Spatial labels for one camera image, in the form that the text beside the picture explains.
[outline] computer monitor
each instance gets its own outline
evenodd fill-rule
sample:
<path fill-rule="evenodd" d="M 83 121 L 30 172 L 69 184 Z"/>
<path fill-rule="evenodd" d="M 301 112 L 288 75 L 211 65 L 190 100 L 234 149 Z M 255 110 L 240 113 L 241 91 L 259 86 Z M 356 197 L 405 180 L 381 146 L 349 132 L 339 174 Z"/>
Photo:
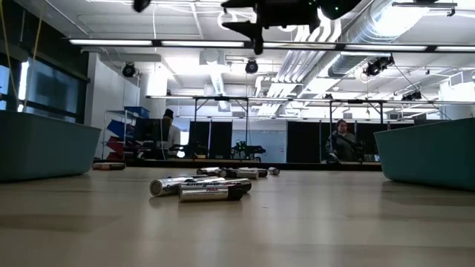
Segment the computer monitor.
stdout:
<path fill-rule="evenodd" d="M 170 124 L 163 119 L 137 119 L 135 122 L 134 139 L 136 141 L 168 141 Z"/>

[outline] ceiling camera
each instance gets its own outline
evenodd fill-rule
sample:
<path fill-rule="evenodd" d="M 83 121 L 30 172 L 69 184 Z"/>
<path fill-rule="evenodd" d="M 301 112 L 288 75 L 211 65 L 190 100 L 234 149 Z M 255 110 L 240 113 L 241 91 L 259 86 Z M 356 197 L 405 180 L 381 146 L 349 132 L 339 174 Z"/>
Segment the ceiling camera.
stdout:
<path fill-rule="evenodd" d="M 247 74 L 254 74 L 257 73 L 259 70 L 258 63 L 255 59 L 250 59 L 246 64 L 246 73 Z"/>
<path fill-rule="evenodd" d="M 387 67 L 395 64 L 393 55 L 376 58 L 376 60 L 368 62 L 368 66 L 363 70 L 366 76 L 377 76 Z"/>
<path fill-rule="evenodd" d="M 133 62 L 127 62 L 127 63 L 125 63 L 125 67 L 124 67 L 124 69 L 122 70 L 122 74 L 124 75 L 124 77 L 127 77 L 127 78 L 132 78 L 132 77 L 134 77 L 134 74 L 135 74 L 135 63 L 133 63 Z"/>

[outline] person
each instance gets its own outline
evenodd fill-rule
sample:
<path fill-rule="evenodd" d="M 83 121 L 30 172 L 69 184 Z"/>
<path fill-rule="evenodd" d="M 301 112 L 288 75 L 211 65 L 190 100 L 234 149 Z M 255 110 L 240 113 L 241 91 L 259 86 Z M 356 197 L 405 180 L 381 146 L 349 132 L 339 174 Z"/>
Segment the person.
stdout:
<path fill-rule="evenodd" d="M 170 126 L 170 131 L 168 132 L 168 141 L 163 143 L 164 149 L 169 149 L 172 145 L 180 145 L 180 129 L 172 125 L 173 123 L 173 110 L 167 108 L 165 114 L 163 114 L 163 121 L 168 123 Z"/>
<path fill-rule="evenodd" d="M 352 133 L 348 133 L 348 125 L 343 119 L 336 122 L 336 131 L 332 136 L 328 137 L 325 146 L 328 154 L 335 154 L 341 161 L 356 161 L 356 152 L 352 144 L 356 142 L 356 138 Z"/>

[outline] aa battery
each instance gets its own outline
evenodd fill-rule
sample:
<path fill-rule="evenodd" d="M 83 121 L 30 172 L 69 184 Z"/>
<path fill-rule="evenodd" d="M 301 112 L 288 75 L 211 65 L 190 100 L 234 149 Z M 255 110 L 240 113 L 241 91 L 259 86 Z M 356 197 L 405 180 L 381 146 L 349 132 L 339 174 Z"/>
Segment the aa battery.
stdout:
<path fill-rule="evenodd" d="M 269 168 L 268 171 L 271 175 L 279 175 L 281 173 L 281 170 L 274 167 Z"/>
<path fill-rule="evenodd" d="M 178 188 L 182 182 L 214 182 L 224 181 L 224 178 L 215 177 L 171 177 L 165 179 L 155 179 L 150 183 L 150 193 L 154 197 L 178 194 Z"/>
<path fill-rule="evenodd" d="M 265 178 L 267 177 L 267 170 L 266 169 L 261 169 L 261 168 L 239 168 L 239 170 L 243 171 L 257 171 L 259 173 L 260 178 Z"/>
<path fill-rule="evenodd" d="M 205 187 L 180 186 L 180 202 L 192 201 L 238 201 L 243 197 L 244 192 L 234 185 L 213 185 Z"/>
<path fill-rule="evenodd" d="M 249 178 L 257 179 L 259 178 L 259 172 L 256 170 L 226 170 L 227 176 L 229 178 Z"/>
<path fill-rule="evenodd" d="M 252 188 L 252 183 L 249 179 L 243 178 L 243 179 L 231 179 L 231 180 L 218 180 L 216 179 L 215 181 L 199 181 L 199 182 L 192 182 L 192 181 L 187 181 L 187 182 L 182 182 L 180 183 L 180 189 L 185 189 L 185 190 L 195 190 L 195 189 L 201 189 L 201 188 L 206 188 L 206 187 L 214 187 L 214 186 L 234 186 L 240 190 L 242 190 L 244 193 L 247 193 L 251 190 Z"/>
<path fill-rule="evenodd" d="M 219 170 L 218 167 L 211 167 L 211 168 L 199 168 L 196 170 L 197 175 L 215 175 L 216 171 Z"/>

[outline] blue container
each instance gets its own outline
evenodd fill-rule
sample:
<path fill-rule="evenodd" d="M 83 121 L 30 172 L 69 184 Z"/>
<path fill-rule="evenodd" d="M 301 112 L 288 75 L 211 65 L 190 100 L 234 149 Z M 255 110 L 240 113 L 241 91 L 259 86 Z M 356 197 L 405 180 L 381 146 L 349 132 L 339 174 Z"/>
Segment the blue container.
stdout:
<path fill-rule="evenodd" d="M 475 119 L 375 133 L 384 175 L 475 191 Z"/>
<path fill-rule="evenodd" d="M 121 140 L 124 140 L 124 122 L 116 121 L 112 119 L 107 129 L 117 135 Z M 127 125 L 127 139 L 132 139 L 134 137 L 134 126 Z"/>
<path fill-rule="evenodd" d="M 0 182 L 83 174 L 92 166 L 100 129 L 0 111 Z"/>
<path fill-rule="evenodd" d="M 148 119 L 150 111 L 142 107 L 124 107 L 124 110 L 135 113 L 141 118 Z"/>

